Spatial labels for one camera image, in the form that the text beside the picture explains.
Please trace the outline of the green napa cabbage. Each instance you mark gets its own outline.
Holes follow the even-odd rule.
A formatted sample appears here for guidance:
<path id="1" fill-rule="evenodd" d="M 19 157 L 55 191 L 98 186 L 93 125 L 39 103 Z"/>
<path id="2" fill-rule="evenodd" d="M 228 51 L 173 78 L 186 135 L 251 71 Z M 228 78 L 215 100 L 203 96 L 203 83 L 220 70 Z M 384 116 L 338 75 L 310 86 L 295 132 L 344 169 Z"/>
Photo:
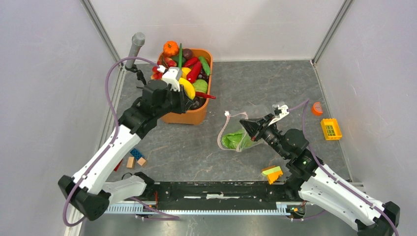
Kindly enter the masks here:
<path id="1" fill-rule="evenodd" d="M 257 144 L 257 142 L 251 141 L 250 137 L 244 129 L 232 133 L 227 133 L 220 139 L 220 146 L 222 148 L 227 150 L 234 150 L 236 152 L 242 152 L 245 149 L 251 148 Z"/>

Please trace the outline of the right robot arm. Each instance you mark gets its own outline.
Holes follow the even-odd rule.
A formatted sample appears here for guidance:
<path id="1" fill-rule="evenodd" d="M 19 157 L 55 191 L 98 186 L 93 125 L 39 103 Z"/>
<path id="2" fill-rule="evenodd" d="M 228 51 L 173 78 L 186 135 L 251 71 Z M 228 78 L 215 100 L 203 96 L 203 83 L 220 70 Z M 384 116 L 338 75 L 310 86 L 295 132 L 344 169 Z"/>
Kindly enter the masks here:
<path id="1" fill-rule="evenodd" d="M 291 175 L 284 195 L 318 205 L 348 224 L 359 236 L 397 236 L 400 207 L 383 203 L 341 178 L 308 147 L 303 131 L 285 133 L 270 124 L 272 115 L 241 119 L 239 122 L 253 141 L 264 141 L 283 159 Z"/>

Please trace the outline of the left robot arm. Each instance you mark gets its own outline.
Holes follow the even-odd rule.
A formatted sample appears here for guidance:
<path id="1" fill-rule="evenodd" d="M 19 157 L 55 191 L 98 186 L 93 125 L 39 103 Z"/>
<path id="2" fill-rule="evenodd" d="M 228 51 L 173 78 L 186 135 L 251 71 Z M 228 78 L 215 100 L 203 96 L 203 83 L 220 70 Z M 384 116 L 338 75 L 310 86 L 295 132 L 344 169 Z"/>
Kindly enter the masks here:
<path id="1" fill-rule="evenodd" d="M 131 151 L 168 113 L 185 113 L 192 98 L 185 85 L 179 89 L 163 80 L 152 80 L 142 90 L 142 96 L 125 110 L 109 139 L 91 160 L 72 176 L 63 175 L 58 186 L 66 198 L 84 218 L 94 221 L 107 208 L 131 197 L 149 200 L 154 196 L 154 186 L 133 175 L 116 182 L 107 178 L 124 156 Z"/>

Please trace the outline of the clear zip top bag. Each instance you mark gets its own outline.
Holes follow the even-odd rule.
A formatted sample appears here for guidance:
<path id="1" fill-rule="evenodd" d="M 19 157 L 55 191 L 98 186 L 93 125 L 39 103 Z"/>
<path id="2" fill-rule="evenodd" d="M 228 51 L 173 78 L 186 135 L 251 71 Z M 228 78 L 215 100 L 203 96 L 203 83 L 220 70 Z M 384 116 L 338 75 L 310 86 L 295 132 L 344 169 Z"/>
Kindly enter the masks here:
<path id="1" fill-rule="evenodd" d="M 271 108 L 265 105 L 249 105 L 239 111 L 225 111 L 225 124 L 217 136 L 217 144 L 221 150 L 242 152 L 254 146 L 264 144 L 265 141 L 252 141 L 239 122 L 241 119 L 262 118 L 272 112 Z"/>

